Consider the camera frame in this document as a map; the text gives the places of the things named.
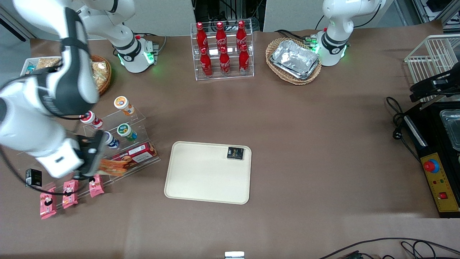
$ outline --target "pink snack package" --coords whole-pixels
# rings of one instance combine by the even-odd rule
[[[56,187],[49,189],[49,192],[54,192]],[[40,194],[40,217],[41,219],[49,218],[56,214],[56,203],[57,199],[55,195],[51,194]]]
[[[70,180],[64,182],[64,192],[65,193],[72,193],[78,190],[78,181],[77,180]],[[78,203],[78,194],[67,194],[62,196],[62,207],[64,209],[72,206],[73,204]]]
[[[102,178],[100,175],[94,175],[94,177],[89,178],[89,194],[91,198],[96,195],[103,194],[104,187],[102,185]]]

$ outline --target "coca-cola bottle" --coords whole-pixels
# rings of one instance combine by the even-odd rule
[[[241,45],[240,52],[240,74],[246,75],[249,72],[249,54],[247,53],[247,45]]]
[[[228,77],[230,75],[230,57],[227,54],[227,47],[222,48],[222,53],[220,54],[219,61],[222,76]]]
[[[216,33],[217,49],[219,53],[227,53],[227,35],[224,32],[224,24],[217,22],[217,33]]]
[[[209,78],[213,76],[213,68],[211,67],[211,59],[207,55],[206,49],[200,49],[201,52],[201,68],[203,69],[204,77]]]
[[[244,30],[244,21],[239,21],[236,32],[236,50],[241,51],[242,45],[246,45],[246,31]]]
[[[198,43],[198,47],[200,48],[200,52],[201,52],[201,49],[205,49],[205,51],[207,51],[209,49],[209,47],[207,45],[206,32],[203,31],[203,23],[202,22],[197,22],[196,23],[196,29],[197,29],[196,42]]]

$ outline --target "tabletop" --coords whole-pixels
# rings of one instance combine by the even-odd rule
[[[455,247],[460,220],[437,218],[419,163],[391,136],[385,106],[386,96],[405,109],[413,105],[403,59],[441,33],[436,22],[357,29],[343,59],[305,86],[282,81],[265,63],[277,33],[254,34],[254,77],[199,82],[189,37],[168,38],[158,64],[139,74],[121,66],[108,41],[90,41],[91,53],[113,68],[112,85],[93,111],[108,115],[113,99],[126,96],[146,116],[161,161],[46,220],[39,194],[0,165],[1,257],[202,259],[245,251],[248,259],[319,258],[385,236]],[[59,54],[58,42],[32,40],[31,47],[34,57]],[[248,203],[165,197],[177,141],[250,147]],[[396,241],[357,249],[403,256]]]

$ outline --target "jar lid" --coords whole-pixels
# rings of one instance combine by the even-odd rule
[[[80,115],[80,121],[84,124],[90,124],[95,119],[95,115],[92,111],[88,111],[85,115]]]
[[[114,139],[112,134],[108,131],[104,131],[104,135],[102,136],[102,138],[104,139],[104,145],[110,144],[112,140]]]
[[[125,96],[118,96],[115,98],[114,105],[117,109],[123,110],[128,107],[128,99]]]
[[[128,136],[131,134],[131,131],[131,127],[126,123],[120,124],[117,129],[118,134],[122,137]]]

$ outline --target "red emergency stop button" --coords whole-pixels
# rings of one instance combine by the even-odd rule
[[[437,173],[439,172],[439,163],[434,159],[430,159],[423,163],[423,168],[428,172]]]
[[[442,200],[447,199],[447,193],[439,193],[439,198]]]

